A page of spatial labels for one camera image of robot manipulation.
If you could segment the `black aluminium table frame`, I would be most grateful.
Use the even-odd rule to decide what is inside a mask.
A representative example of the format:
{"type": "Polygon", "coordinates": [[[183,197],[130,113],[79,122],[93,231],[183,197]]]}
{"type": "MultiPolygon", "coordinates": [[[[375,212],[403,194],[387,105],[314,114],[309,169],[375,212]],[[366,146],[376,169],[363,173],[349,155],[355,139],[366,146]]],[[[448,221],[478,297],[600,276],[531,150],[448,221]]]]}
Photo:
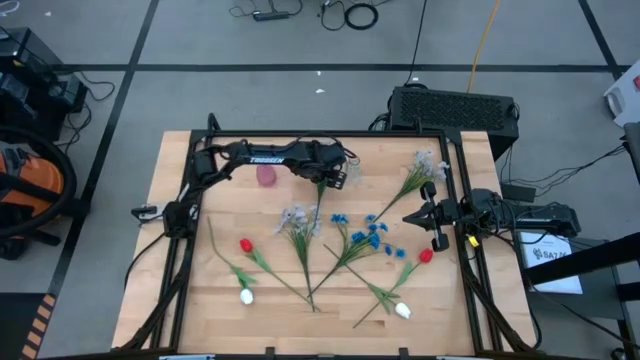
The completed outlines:
{"type": "MultiPolygon", "coordinates": [[[[193,130],[191,132],[181,188],[183,186],[184,175],[186,174],[185,166],[187,156],[194,151],[201,150],[212,144],[224,145],[242,139],[259,145],[285,145],[296,139],[302,141],[317,140],[324,144],[330,144],[335,139],[340,141],[342,137],[435,138],[439,141],[440,151],[444,157],[449,156],[447,144],[451,142],[456,146],[457,151],[459,151],[458,158],[460,160],[464,158],[464,154],[461,153],[461,134],[459,140],[454,141],[449,139],[449,137],[440,130],[427,129],[382,132],[338,130],[223,131],[215,115],[209,114],[207,128],[205,130],[193,130]]],[[[159,235],[160,238],[166,237],[170,240],[168,260],[165,264],[159,300],[143,325],[134,333],[131,339],[119,347],[112,348],[108,353],[110,356],[114,358],[124,358],[126,356],[142,358],[144,356],[174,355],[177,353],[187,286],[190,280],[191,265],[195,251],[196,236],[197,230],[194,235],[189,238],[169,238],[164,235],[164,230],[159,235]]]]}

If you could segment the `black metal stand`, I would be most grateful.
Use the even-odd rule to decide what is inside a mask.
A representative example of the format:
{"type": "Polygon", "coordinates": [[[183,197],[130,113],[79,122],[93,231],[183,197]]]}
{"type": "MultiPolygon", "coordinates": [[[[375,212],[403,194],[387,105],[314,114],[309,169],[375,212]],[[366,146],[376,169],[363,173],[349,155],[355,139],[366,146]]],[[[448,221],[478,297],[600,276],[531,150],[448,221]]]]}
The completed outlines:
{"type": "MultiPolygon", "coordinates": [[[[640,266],[640,232],[614,241],[589,240],[571,256],[563,258],[563,269],[578,275],[583,282],[582,295],[539,292],[583,322],[622,343],[626,360],[640,360],[640,345],[634,342],[634,330],[626,304],[640,301],[640,280],[622,283],[616,267],[635,262],[640,266]]],[[[533,283],[524,284],[534,290],[533,283]]]]}

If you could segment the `black computer case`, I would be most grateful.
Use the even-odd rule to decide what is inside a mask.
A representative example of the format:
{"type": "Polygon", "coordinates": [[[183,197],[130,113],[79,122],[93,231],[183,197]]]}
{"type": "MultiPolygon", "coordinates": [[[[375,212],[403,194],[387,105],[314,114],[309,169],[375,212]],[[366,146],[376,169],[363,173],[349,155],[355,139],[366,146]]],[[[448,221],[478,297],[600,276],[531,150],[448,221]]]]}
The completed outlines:
{"type": "Polygon", "coordinates": [[[458,141],[465,131],[488,135],[494,159],[519,138],[519,106],[513,98],[432,90],[422,84],[396,87],[387,101],[391,130],[440,130],[458,141]]]}

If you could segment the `white printed booklet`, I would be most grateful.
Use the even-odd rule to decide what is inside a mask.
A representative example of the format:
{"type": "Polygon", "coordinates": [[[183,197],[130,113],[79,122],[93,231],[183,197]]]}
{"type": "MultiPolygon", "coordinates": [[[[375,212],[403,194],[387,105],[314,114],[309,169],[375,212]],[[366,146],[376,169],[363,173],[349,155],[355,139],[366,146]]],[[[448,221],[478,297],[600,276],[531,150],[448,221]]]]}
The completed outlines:
{"type": "Polygon", "coordinates": [[[574,254],[569,239],[549,233],[522,231],[518,233],[524,266],[524,278],[536,291],[564,295],[582,295],[578,275],[563,269],[563,258],[574,254]]]}

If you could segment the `white device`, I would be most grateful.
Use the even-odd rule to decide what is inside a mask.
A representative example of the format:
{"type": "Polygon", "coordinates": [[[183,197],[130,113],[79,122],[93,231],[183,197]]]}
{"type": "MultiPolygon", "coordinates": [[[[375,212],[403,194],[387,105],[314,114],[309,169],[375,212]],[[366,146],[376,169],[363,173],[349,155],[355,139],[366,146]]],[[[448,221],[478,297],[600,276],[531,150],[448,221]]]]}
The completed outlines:
{"type": "Polygon", "coordinates": [[[640,59],[605,91],[604,99],[620,128],[640,122],[640,59]]]}

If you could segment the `pink glass vase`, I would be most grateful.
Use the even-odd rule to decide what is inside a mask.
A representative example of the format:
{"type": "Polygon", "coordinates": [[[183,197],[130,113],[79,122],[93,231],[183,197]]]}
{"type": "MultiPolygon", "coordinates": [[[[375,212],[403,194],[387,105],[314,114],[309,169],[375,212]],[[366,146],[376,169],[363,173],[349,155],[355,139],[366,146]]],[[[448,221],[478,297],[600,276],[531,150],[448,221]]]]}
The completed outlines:
{"type": "Polygon", "coordinates": [[[259,165],[256,168],[256,179],[262,187],[272,187],[277,182],[277,173],[271,165],[259,165]]]}

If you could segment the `white artificial flower spray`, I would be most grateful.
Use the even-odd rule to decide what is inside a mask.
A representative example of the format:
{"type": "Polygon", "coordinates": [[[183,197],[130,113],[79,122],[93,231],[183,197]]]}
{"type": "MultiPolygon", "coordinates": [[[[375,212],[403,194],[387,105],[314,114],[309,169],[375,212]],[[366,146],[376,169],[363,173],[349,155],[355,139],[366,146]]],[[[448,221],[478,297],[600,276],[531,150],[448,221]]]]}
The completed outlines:
{"type": "Polygon", "coordinates": [[[389,204],[375,217],[372,222],[377,222],[381,217],[401,198],[419,189],[427,182],[441,181],[447,179],[446,171],[450,169],[450,164],[446,161],[435,162],[432,151],[417,151],[414,154],[414,161],[408,168],[407,176],[396,195],[389,204]]]}
{"type": "Polygon", "coordinates": [[[311,304],[314,312],[319,311],[319,308],[315,305],[312,295],[309,273],[309,248],[311,240],[318,234],[319,229],[319,205],[316,204],[309,207],[294,205],[293,207],[285,208],[274,230],[275,233],[283,234],[294,247],[304,273],[307,288],[306,299],[311,304]]]}

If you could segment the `orange vacuum cleaner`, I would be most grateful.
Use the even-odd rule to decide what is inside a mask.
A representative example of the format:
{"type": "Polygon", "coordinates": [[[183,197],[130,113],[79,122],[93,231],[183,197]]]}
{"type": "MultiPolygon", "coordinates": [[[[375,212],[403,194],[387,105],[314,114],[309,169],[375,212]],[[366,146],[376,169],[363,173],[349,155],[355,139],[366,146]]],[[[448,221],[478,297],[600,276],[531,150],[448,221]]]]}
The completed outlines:
{"type": "MultiPolygon", "coordinates": [[[[63,175],[52,162],[3,141],[0,141],[0,175],[10,175],[56,194],[61,194],[64,188],[63,175]]],[[[50,201],[10,189],[7,185],[0,185],[0,204],[27,210],[30,216],[38,216],[51,206],[50,201]]]]}

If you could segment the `black power brick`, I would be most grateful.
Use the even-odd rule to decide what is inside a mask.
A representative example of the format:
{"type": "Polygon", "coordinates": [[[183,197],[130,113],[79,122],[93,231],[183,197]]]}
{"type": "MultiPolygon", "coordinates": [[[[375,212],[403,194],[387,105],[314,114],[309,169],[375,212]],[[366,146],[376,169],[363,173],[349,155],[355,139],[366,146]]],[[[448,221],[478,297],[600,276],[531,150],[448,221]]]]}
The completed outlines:
{"type": "Polygon", "coordinates": [[[535,201],[536,189],[533,187],[501,183],[500,188],[502,197],[505,200],[528,203],[533,203],[535,201]]]}

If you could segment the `black equipment stack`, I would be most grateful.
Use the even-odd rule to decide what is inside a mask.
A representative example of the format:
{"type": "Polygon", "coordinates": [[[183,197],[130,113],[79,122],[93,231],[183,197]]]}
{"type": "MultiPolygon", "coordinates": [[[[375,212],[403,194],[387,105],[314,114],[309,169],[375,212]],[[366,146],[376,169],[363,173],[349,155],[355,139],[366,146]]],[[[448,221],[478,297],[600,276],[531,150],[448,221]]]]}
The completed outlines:
{"type": "Polygon", "coordinates": [[[52,67],[62,61],[29,28],[0,26],[0,125],[60,138],[63,123],[84,107],[87,86],[52,67]]]}

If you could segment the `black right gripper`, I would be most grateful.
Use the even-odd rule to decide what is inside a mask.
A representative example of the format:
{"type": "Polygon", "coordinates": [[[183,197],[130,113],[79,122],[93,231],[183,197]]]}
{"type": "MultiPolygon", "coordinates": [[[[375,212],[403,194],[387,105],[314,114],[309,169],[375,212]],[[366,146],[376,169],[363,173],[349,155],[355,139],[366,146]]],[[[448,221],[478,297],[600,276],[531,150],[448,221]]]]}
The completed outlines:
{"type": "Polygon", "coordinates": [[[431,241],[434,252],[442,252],[449,248],[449,239],[443,233],[443,225],[454,225],[463,217],[461,206],[452,199],[435,201],[437,194],[434,182],[427,182],[421,187],[421,196],[425,203],[415,212],[403,217],[403,222],[418,226],[425,231],[432,231],[434,238],[431,241]]]}

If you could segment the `red artificial tulip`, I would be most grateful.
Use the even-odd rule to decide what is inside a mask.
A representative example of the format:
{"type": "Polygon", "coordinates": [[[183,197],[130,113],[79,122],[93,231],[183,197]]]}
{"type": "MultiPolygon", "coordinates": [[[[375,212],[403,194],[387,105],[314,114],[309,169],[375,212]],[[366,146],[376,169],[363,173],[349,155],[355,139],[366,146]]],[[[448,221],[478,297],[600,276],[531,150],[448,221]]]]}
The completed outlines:
{"type": "Polygon", "coordinates": [[[431,249],[425,249],[425,250],[423,250],[423,251],[419,254],[419,256],[418,256],[418,262],[417,262],[416,264],[413,264],[413,263],[412,263],[413,265],[417,265],[417,268],[416,268],[416,269],[411,273],[411,275],[412,275],[412,274],[413,274],[413,273],[414,273],[414,272],[415,272],[415,271],[416,271],[416,270],[417,270],[421,265],[424,265],[424,264],[428,264],[428,263],[430,263],[430,262],[432,261],[432,259],[433,259],[433,256],[434,256],[434,251],[433,251],[433,250],[431,250],[431,249]]]}
{"type": "Polygon", "coordinates": [[[249,239],[241,239],[239,241],[240,247],[242,251],[245,253],[245,256],[257,264],[261,269],[263,269],[266,273],[270,274],[273,278],[275,278],[278,282],[284,285],[288,290],[293,292],[296,296],[301,298],[304,302],[309,304],[311,308],[316,311],[317,308],[307,297],[303,296],[298,290],[289,285],[286,281],[284,281],[280,276],[278,276],[273,269],[266,262],[262,254],[254,247],[253,243],[249,239]]]}

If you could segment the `clear glass vase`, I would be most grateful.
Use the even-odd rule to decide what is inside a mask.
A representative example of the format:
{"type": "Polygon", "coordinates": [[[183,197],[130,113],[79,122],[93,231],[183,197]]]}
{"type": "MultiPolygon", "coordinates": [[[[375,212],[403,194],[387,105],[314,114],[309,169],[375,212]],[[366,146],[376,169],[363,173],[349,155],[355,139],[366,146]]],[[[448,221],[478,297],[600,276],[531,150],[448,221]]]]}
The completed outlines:
{"type": "Polygon", "coordinates": [[[349,159],[346,163],[345,173],[347,175],[345,180],[346,186],[355,186],[361,183],[361,160],[359,158],[349,159]]]}

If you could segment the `white artificial tulip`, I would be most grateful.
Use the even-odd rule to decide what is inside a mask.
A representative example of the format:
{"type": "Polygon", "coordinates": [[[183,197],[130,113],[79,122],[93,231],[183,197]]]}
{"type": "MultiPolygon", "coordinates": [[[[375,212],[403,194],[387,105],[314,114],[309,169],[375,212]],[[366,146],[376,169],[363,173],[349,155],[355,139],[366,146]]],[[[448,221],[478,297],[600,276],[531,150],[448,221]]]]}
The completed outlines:
{"type": "Polygon", "coordinates": [[[411,262],[408,262],[404,269],[401,272],[396,283],[389,289],[385,290],[374,285],[372,282],[367,281],[364,277],[359,275],[356,271],[354,271],[349,265],[346,265],[346,268],[362,283],[366,285],[366,287],[373,293],[376,297],[377,302],[373,305],[354,325],[353,327],[358,327],[362,322],[364,322],[375,310],[378,306],[382,306],[385,312],[390,315],[391,312],[394,312],[400,318],[410,319],[412,315],[412,311],[409,306],[400,301],[400,296],[395,293],[395,290],[402,285],[404,285],[409,279],[411,273],[417,268],[417,265],[413,265],[411,262]]]}
{"type": "Polygon", "coordinates": [[[230,262],[226,257],[224,257],[220,253],[215,242],[213,226],[211,223],[211,219],[209,217],[207,217],[207,228],[208,228],[210,243],[214,253],[228,266],[230,271],[236,276],[239,282],[239,285],[241,287],[241,291],[239,295],[241,303],[243,305],[251,305],[254,302],[254,293],[251,289],[251,285],[255,283],[256,280],[253,277],[249,276],[247,273],[245,273],[240,267],[234,265],[232,262],[230,262]]]}

